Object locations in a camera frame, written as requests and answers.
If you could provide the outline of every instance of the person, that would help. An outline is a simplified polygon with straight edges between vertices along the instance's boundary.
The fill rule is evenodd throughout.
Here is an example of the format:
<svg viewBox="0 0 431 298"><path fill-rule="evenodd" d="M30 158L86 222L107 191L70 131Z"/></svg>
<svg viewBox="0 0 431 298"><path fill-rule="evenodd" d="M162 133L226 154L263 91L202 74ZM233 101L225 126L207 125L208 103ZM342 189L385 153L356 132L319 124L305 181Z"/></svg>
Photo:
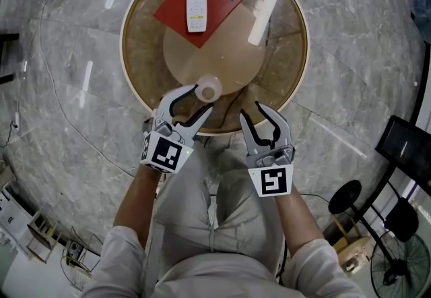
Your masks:
<svg viewBox="0 0 431 298"><path fill-rule="evenodd" d="M260 198L237 148L218 159L226 174L218 187L219 227L214 229L204 157L204 149L195 144L155 202L160 173L139 167L83 298L145 297L143 249L153 214L164 227L153 298L364 297L340 268L298 191L293 187L289 195ZM284 238L292 258L281 286L275 277Z"/></svg>

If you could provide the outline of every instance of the chair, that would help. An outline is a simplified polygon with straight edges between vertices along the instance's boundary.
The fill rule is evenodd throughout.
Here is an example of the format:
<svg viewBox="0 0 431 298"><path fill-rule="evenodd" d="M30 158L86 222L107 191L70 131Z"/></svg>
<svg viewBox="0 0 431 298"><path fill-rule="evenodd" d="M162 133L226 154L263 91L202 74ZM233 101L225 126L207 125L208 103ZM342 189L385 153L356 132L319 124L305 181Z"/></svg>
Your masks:
<svg viewBox="0 0 431 298"><path fill-rule="evenodd" d="M398 202L395 207L392 208L386 219L382 217L380 212L373 205L371 205L371 208L383 221L383 226L385 226L387 230L393 232L398 240L405 243L413 237L419 227L418 215L413 206L398 194L398 191L393 187L393 185L390 182L388 182L388 184L391 186L398 198Z"/></svg>

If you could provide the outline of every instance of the white sleeve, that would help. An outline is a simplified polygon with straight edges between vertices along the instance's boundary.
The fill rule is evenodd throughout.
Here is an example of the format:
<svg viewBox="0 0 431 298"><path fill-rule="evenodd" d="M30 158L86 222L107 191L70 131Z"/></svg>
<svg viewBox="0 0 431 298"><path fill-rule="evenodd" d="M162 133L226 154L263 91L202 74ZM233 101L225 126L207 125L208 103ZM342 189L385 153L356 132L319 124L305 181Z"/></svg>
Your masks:
<svg viewBox="0 0 431 298"><path fill-rule="evenodd" d="M338 264L335 250L324 239L315 239L301 247L286 264L283 283L307 297L365 298Z"/></svg>
<svg viewBox="0 0 431 298"><path fill-rule="evenodd" d="M145 254L129 227L113 227L103 243L100 262L81 298L138 298Z"/></svg>

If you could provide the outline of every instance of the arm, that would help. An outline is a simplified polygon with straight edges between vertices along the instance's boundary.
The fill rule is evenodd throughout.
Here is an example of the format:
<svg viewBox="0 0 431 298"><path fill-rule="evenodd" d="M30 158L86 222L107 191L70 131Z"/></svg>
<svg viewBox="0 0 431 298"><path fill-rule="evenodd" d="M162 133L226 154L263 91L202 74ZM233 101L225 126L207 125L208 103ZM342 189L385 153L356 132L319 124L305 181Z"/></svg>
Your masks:
<svg viewBox="0 0 431 298"><path fill-rule="evenodd" d="M160 172L140 165L115 216L114 226L126 226L134 230L142 247L147 243L160 175Z"/></svg>
<svg viewBox="0 0 431 298"><path fill-rule="evenodd" d="M81 298L138 298L160 173L139 166L103 243L100 263Z"/></svg>
<svg viewBox="0 0 431 298"><path fill-rule="evenodd" d="M339 266L335 250L295 187L290 195L278 196L275 201L292 255L282 277L285 286L307 297L364 297Z"/></svg>
<svg viewBox="0 0 431 298"><path fill-rule="evenodd" d="M290 195L277 196L275 201L284 237L292 256L312 240L324 239L305 201L294 186Z"/></svg>

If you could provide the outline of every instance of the white wall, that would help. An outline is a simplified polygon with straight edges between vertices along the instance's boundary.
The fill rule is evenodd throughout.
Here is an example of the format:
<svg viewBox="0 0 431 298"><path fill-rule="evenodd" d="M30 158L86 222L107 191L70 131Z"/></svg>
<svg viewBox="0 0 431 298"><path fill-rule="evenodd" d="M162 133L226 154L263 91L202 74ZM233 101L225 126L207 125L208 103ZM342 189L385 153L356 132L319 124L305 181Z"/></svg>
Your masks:
<svg viewBox="0 0 431 298"><path fill-rule="evenodd" d="M419 189L415 196L415 201L431 215L431 197L423 189Z"/></svg>
<svg viewBox="0 0 431 298"><path fill-rule="evenodd" d="M428 71L424 101L420 108L416 127L425 130L427 133L431 133L431 69Z"/></svg>
<svg viewBox="0 0 431 298"><path fill-rule="evenodd" d="M1 291L7 298L72 298L80 291L72 287L60 268L64 247L57 244L48 262L28 260L18 253L5 278ZM69 267L63 263L69 274Z"/></svg>

